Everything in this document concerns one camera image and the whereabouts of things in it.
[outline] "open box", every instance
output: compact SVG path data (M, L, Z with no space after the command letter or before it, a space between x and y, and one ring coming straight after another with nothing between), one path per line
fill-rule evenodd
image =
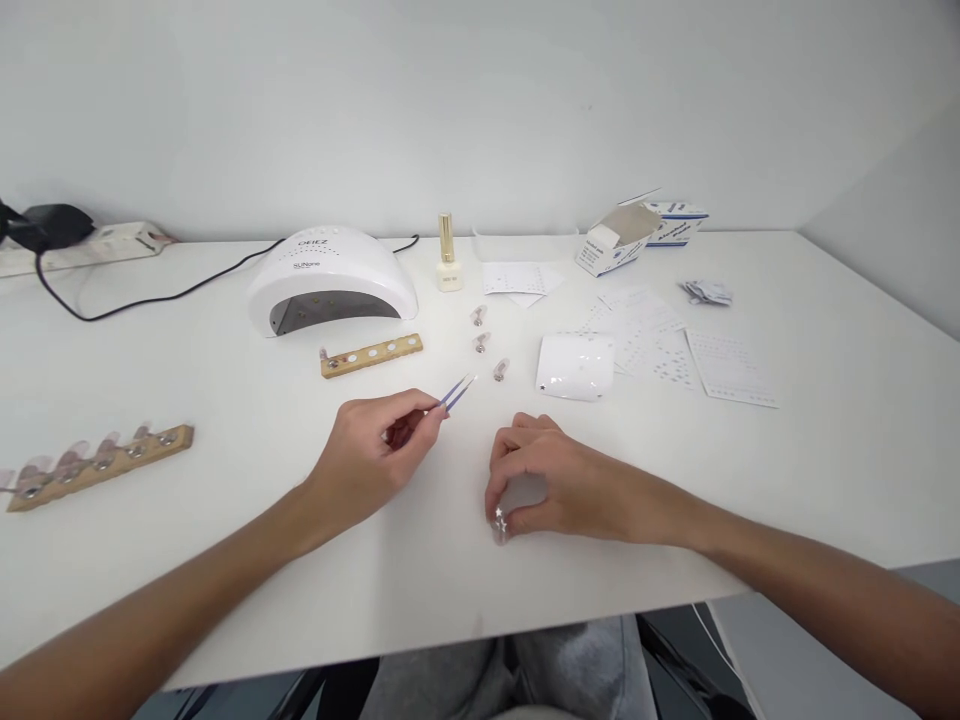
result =
M600 277L637 259L646 239L661 222L660 215L643 204L644 197L620 203L587 231L577 253L577 265Z

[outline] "uv nail lamp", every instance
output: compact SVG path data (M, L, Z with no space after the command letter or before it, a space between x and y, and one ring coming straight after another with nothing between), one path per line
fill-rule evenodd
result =
M351 317L417 316L417 294L393 253L346 227L301 230L278 245L248 291L264 337Z

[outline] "gray pants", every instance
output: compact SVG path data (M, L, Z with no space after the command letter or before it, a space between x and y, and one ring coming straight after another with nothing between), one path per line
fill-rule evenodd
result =
M517 661L513 672L508 653ZM516 706L546 706L582 720L655 720L634 618L384 657L361 720L490 720ZM518 709L508 717L569 717L542 713Z

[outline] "white box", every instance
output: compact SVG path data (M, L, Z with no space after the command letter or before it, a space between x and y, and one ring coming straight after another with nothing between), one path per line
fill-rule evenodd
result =
M644 205L661 218L660 227L647 240L647 247L683 247L710 217L706 210L689 203L647 202Z
M637 253L660 225L660 216L639 198L620 203L583 236L577 265L594 277L637 259Z

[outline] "fingernail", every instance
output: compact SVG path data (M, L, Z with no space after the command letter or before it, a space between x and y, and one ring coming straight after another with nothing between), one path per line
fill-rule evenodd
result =
M497 545L506 545L509 536L507 535L507 518L503 514L503 510L499 507L495 515L495 519L490 523L490 528L493 530L493 541Z

